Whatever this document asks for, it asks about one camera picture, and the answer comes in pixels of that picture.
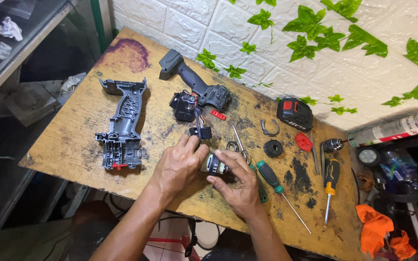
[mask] man's right hand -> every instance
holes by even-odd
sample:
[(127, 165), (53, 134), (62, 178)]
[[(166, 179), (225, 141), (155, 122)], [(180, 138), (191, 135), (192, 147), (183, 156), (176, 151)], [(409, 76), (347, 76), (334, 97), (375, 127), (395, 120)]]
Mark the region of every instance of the man's right hand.
[(246, 222), (255, 218), (259, 211), (264, 212), (259, 199), (259, 191), (256, 174), (252, 171), (240, 153), (235, 151), (216, 150), (215, 155), (236, 176), (236, 186), (231, 188), (221, 178), (209, 175), (209, 181), (228, 202), (229, 206)]

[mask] orange cloth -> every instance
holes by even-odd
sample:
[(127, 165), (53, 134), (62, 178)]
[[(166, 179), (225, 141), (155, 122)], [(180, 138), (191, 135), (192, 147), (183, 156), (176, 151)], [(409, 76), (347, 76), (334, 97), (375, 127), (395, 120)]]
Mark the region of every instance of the orange cloth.
[(370, 252), (374, 258), (375, 253), (385, 245), (383, 238), (386, 233), (394, 230), (393, 221), (366, 204), (357, 205), (356, 210), (364, 224), (360, 235), (360, 249), (364, 253)]
[(394, 253), (401, 260), (410, 258), (417, 252), (411, 245), (409, 245), (409, 237), (404, 230), (401, 230), (401, 237), (395, 237), (391, 240), (390, 246), (394, 249)]

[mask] hand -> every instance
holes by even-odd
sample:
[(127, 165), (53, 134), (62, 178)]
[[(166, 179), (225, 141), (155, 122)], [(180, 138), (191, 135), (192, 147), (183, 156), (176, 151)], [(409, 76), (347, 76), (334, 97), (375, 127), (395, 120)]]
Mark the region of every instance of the hand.
[(198, 136), (183, 134), (177, 145), (166, 148), (162, 153), (149, 183), (157, 185), (164, 195), (172, 198), (193, 183), (209, 153), (205, 144), (195, 152), (198, 144)]
[(221, 178), (208, 176), (209, 181), (228, 202), (229, 206), (244, 220), (254, 218), (259, 210), (264, 212), (259, 199), (256, 174), (252, 171), (240, 153), (234, 151), (215, 151), (215, 155), (231, 169), (236, 176), (236, 186), (231, 188)]

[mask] man's left hand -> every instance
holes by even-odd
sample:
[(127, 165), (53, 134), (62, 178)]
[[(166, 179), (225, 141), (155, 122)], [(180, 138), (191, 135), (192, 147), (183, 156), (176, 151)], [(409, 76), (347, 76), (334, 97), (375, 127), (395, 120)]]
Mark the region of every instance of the man's left hand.
[(209, 153), (205, 144), (194, 151), (198, 144), (198, 136), (183, 134), (177, 145), (166, 148), (162, 153), (149, 183), (157, 185), (164, 195), (170, 197), (192, 184)]

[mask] wooden workbench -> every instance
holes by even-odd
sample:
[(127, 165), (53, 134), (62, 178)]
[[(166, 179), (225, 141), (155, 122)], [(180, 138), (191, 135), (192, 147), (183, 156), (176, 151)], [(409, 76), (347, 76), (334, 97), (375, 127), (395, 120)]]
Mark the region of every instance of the wooden workbench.
[[(21, 166), (50, 175), (136, 199), (153, 173), (162, 151), (174, 145), (194, 123), (177, 122), (168, 106), (174, 92), (189, 90), (179, 76), (168, 81), (159, 80), (159, 60), (169, 49), (124, 28), (101, 59), (88, 73), (71, 98), (45, 129), (21, 162)], [(275, 130), (271, 119), (276, 118), (277, 102), (217, 74), (186, 58), (185, 62), (207, 84), (227, 86), (233, 93), (233, 101), (226, 111), (227, 120), (221, 121), (209, 114), (203, 115), (214, 125), (218, 141), (204, 141), (211, 150), (225, 148), (227, 141), (234, 141), (231, 123), (239, 132), (241, 142), (253, 157), (254, 164), (265, 160), (282, 185), (285, 195), (295, 205), (304, 222), (311, 229), (309, 234), (282, 196), (274, 193), (265, 181), (269, 201), (264, 204), (283, 243), (340, 260), (360, 260), (359, 235), (361, 223), (355, 211), (355, 191), (349, 148), (345, 146), (337, 155), (341, 163), (337, 195), (332, 197), (329, 223), (324, 226), (327, 196), (322, 187), (322, 177), (317, 175), (312, 157), (298, 153), (299, 147), (284, 146), (279, 157), (268, 158), (263, 149), (271, 138), (264, 135), (260, 120), (266, 120), (266, 128)], [(121, 97), (103, 91), (98, 79), (141, 82), (146, 77), (148, 89), (143, 94), (143, 106), (137, 124), (141, 134), (141, 168), (106, 171), (102, 166), (103, 149), (95, 141), (96, 132), (109, 131), (109, 118), (114, 115)], [(274, 138), (289, 139), (299, 131), (278, 121), (280, 133)], [(346, 134), (324, 123), (315, 121), (313, 128), (317, 144), (329, 138), (346, 138)], [(169, 210), (187, 216), (213, 222), (224, 227), (248, 232), (246, 223), (233, 211), (220, 193), (201, 174), (190, 187), (182, 191), (168, 206)]]

